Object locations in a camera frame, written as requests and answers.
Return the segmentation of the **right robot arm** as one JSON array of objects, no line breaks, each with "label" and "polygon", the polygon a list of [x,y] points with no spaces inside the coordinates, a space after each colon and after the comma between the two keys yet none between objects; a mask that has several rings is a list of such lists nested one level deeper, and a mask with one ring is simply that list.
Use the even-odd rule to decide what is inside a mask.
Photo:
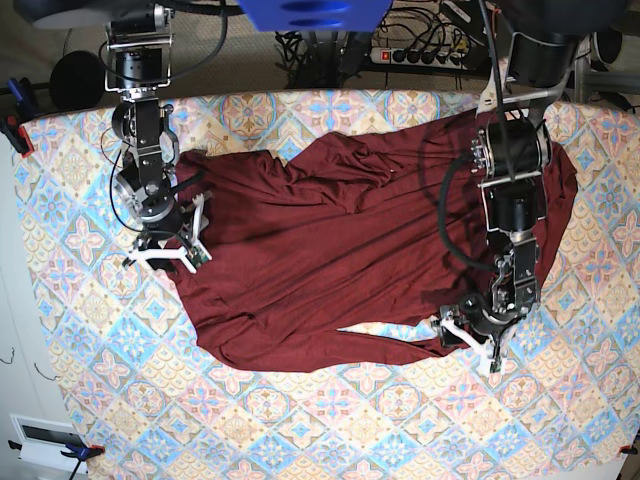
[{"label": "right robot arm", "polygon": [[37,28],[104,25],[107,39],[98,58],[106,90],[121,98],[112,129],[123,143],[109,195],[135,222],[130,229],[136,238],[125,262],[170,271],[178,261],[196,272],[211,258],[199,239],[207,224],[207,197],[178,200],[179,192],[200,177],[177,180],[179,141],[169,121],[173,108],[161,105],[156,95],[171,82],[171,9],[164,1],[16,1],[13,6]]}]

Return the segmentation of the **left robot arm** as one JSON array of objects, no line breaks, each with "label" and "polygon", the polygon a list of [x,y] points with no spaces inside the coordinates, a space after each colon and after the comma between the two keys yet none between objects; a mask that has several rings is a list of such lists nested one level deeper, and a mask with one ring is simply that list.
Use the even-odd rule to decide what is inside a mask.
[{"label": "left robot arm", "polygon": [[[547,108],[559,99],[581,42],[617,23],[626,1],[498,1],[490,10],[478,4],[491,61],[489,85],[495,92],[480,109],[487,123],[468,152],[448,169],[438,200],[441,240],[457,259],[491,275],[482,293],[468,293],[444,305],[433,326],[445,347],[467,344],[495,359],[507,332],[539,302],[534,274],[539,247],[536,224],[547,216],[544,173],[553,154],[544,124]],[[465,254],[446,227],[447,197],[454,174],[475,166],[484,175],[478,188],[485,229],[496,245],[493,262]]]}]

